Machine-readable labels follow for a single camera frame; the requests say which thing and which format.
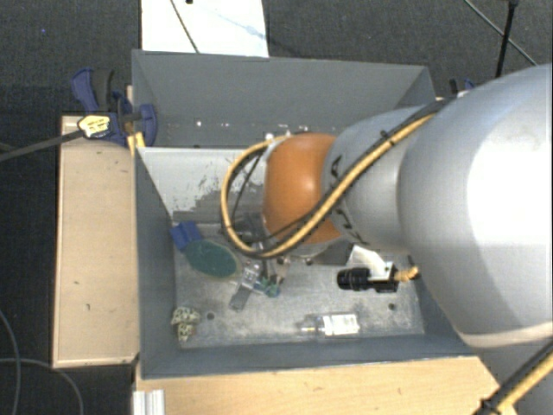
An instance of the blue clamp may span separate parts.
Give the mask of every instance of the blue clamp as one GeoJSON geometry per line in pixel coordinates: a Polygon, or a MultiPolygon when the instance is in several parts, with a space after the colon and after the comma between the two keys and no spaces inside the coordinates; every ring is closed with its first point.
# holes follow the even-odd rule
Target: blue clamp
{"type": "Polygon", "coordinates": [[[130,135],[124,128],[132,122],[134,132],[142,132],[146,146],[152,146],[157,135],[157,116],[151,104],[140,105],[133,113],[130,101],[120,92],[111,91],[112,71],[94,71],[83,67],[71,78],[73,96],[83,105],[86,114],[101,112],[110,118],[110,133],[101,140],[127,146],[130,135]]]}
{"type": "Polygon", "coordinates": [[[175,246],[179,251],[183,251],[189,243],[202,239],[200,230],[193,221],[182,221],[169,231],[175,246]]]}

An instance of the gray metal bin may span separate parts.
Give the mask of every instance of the gray metal bin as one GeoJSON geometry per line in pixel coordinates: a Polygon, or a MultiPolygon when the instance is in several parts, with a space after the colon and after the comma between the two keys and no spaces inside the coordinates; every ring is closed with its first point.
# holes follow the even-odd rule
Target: gray metal bin
{"type": "MultiPolygon", "coordinates": [[[[335,285],[335,265],[293,265],[280,297],[252,294],[237,314],[227,308],[233,285],[191,270],[168,232],[183,215],[195,217],[205,236],[225,243],[217,232],[220,182],[242,148],[266,133],[338,134],[377,113],[427,104],[434,92],[426,68],[135,51],[133,88],[135,104],[153,103],[160,123],[156,147],[136,158],[145,379],[470,354],[422,281],[397,294],[347,292],[335,285]],[[184,346],[170,325],[183,304],[203,317],[184,346]],[[304,315],[353,310],[362,328],[355,339],[297,333],[304,315]]],[[[261,181],[254,176],[246,192],[251,204],[261,181]]]]}

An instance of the wooden board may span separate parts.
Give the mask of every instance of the wooden board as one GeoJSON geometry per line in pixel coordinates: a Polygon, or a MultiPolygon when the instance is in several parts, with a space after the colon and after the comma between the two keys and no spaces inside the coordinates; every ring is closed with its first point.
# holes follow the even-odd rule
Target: wooden board
{"type": "Polygon", "coordinates": [[[477,357],[464,357],[276,373],[137,378],[136,387],[146,392],[164,389],[167,415],[471,415],[497,383],[477,357]]]}
{"type": "MultiPolygon", "coordinates": [[[[62,133],[78,117],[62,119],[62,133]]],[[[60,149],[54,367],[131,362],[138,352],[130,152],[79,138],[60,149]]]]}

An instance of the green sponge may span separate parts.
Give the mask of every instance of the green sponge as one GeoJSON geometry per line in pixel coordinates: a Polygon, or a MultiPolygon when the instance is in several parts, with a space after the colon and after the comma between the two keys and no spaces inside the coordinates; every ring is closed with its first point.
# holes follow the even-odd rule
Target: green sponge
{"type": "Polygon", "coordinates": [[[193,269],[211,277],[229,277],[239,266],[238,259],[228,247],[208,239],[189,243],[184,248],[184,253],[193,269]]]}

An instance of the white card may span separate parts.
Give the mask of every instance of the white card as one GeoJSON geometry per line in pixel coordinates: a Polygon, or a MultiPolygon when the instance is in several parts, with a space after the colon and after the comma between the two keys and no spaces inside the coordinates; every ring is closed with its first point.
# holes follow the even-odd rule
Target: white card
{"type": "MultiPolygon", "coordinates": [[[[261,0],[173,0],[203,54],[268,57],[261,0]]],[[[170,0],[142,0],[142,48],[193,52],[170,0]]]]}

